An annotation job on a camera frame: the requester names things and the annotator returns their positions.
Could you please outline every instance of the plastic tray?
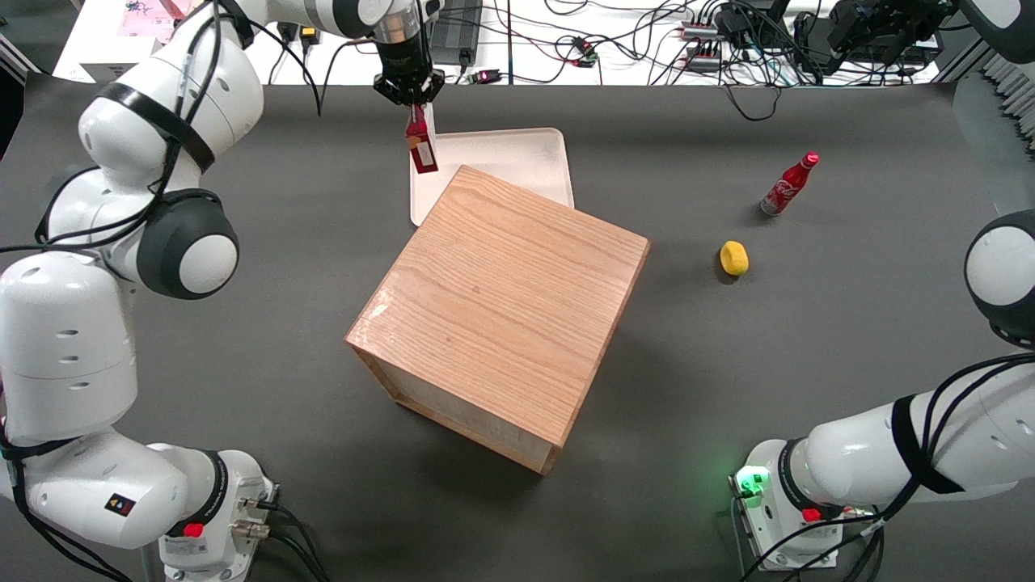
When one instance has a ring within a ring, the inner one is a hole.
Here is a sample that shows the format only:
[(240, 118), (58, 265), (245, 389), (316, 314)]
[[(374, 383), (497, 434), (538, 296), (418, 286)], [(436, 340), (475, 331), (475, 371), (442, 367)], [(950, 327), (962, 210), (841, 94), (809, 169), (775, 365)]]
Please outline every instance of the plastic tray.
[(410, 162), (410, 221), (418, 227), (462, 165), (574, 208), (564, 135), (557, 129), (440, 134), (435, 153), (438, 172), (418, 174)]

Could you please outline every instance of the wooden box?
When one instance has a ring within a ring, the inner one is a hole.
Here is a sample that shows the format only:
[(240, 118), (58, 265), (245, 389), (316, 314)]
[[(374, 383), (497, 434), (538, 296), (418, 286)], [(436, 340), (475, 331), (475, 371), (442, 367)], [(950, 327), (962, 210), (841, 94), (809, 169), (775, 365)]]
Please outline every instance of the wooden box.
[(400, 404), (545, 474), (649, 246), (465, 166), (345, 341)]

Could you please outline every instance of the power strip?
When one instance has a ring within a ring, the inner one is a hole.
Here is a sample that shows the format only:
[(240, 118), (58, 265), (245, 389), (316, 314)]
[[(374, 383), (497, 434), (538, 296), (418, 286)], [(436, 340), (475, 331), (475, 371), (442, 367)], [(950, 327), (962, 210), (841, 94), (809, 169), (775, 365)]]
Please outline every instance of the power strip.
[(686, 63), (683, 70), (690, 72), (715, 72), (722, 67), (722, 59), (713, 45), (700, 46), (686, 50)]
[(679, 31), (679, 37), (682, 40), (714, 40), (718, 36), (718, 29), (710, 24), (694, 24), (691, 21), (683, 21), (682, 30)]

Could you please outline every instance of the black strap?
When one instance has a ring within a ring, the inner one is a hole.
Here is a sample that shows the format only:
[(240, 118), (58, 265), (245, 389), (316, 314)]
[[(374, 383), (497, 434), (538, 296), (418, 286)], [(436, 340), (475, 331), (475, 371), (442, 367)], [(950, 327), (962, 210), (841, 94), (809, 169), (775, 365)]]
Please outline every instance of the black strap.
[(6, 438), (0, 438), (0, 457), (2, 457), (4, 461), (22, 462), (31, 457), (39, 457), (41, 455), (47, 455), (48, 453), (54, 453), (58, 448), (61, 448), (62, 446), (76, 440), (76, 438), (50, 440), (32, 446), (14, 446), (10, 444)]
[(938, 472), (920, 450), (920, 443), (916, 440), (916, 430), (913, 428), (913, 416), (910, 414), (914, 396), (903, 397), (891, 407), (891, 436), (895, 439), (898, 455), (920, 485), (938, 494), (959, 493), (964, 488)]
[(252, 30), (252, 23), (248, 22), (248, 16), (244, 13), (244, 10), (241, 9), (236, 0), (217, 1), (230, 14), (231, 22), (234, 24), (234, 30), (237, 31), (237, 37), (241, 39), (241, 49), (250, 47), (252, 42), (256, 39), (256, 33)]
[(229, 474), (227, 472), (227, 463), (223, 461), (219, 454), (214, 450), (205, 450), (203, 448), (196, 449), (200, 453), (204, 453), (206, 457), (212, 461), (212, 468), (215, 469), (215, 483), (212, 484), (212, 493), (209, 494), (208, 499), (202, 504), (201, 508), (194, 513), (190, 517), (177, 523), (170, 529), (166, 535), (170, 537), (183, 537), (183, 528), (187, 524), (200, 523), (202, 525), (207, 525), (208, 522), (212, 521), (212, 516), (219, 511), (223, 505), (223, 500), (227, 498), (227, 483), (229, 479)]
[(121, 83), (109, 83), (97, 93), (98, 97), (122, 104), (126, 109), (143, 117), (154, 126), (164, 138), (178, 142), (204, 172), (215, 163), (215, 154), (205, 140), (181, 117), (169, 111), (166, 106)]

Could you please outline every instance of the red bottle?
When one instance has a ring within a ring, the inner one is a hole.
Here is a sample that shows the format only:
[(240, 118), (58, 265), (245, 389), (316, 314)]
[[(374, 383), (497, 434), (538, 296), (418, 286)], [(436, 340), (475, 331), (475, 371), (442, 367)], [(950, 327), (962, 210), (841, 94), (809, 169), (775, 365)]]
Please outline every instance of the red bottle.
[(801, 158), (794, 168), (783, 172), (783, 176), (776, 182), (769, 194), (762, 199), (762, 211), (770, 216), (776, 216), (787, 208), (787, 205), (794, 200), (795, 196), (805, 187), (808, 180), (808, 172), (820, 163), (820, 154), (810, 151)]

